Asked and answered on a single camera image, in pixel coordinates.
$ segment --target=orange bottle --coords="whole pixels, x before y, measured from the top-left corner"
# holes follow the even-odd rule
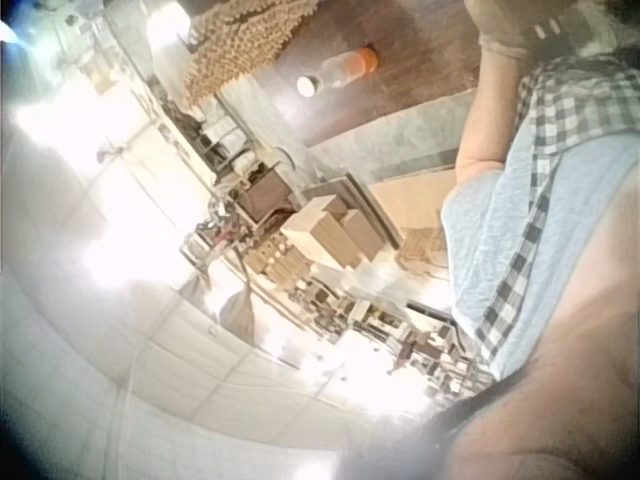
[[[298,91],[304,97],[312,97],[325,88],[342,88],[374,72],[378,63],[378,56],[370,48],[343,53],[325,60],[317,73],[300,77]]]

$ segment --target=table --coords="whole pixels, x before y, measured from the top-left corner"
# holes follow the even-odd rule
[[[324,0],[272,67],[255,74],[307,146],[379,117],[473,88],[480,64],[478,31],[463,0]],[[314,98],[299,76],[327,58],[371,46],[380,68]]]

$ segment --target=hand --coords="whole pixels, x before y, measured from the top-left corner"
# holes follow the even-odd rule
[[[511,58],[527,58],[540,41],[536,25],[564,13],[576,0],[465,0],[480,30],[483,49]]]

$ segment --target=tiled wall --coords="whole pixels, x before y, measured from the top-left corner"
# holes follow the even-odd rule
[[[333,460],[226,437],[127,400],[43,318],[10,270],[1,289],[3,415],[54,478],[281,480]]]

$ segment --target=skin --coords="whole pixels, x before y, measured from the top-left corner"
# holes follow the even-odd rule
[[[459,182],[504,168],[521,72],[515,60],[483,54]],[[611,478],[637,448],[639,176],[636,167],[609,205],[527,377],[461,433],[446,479]]]

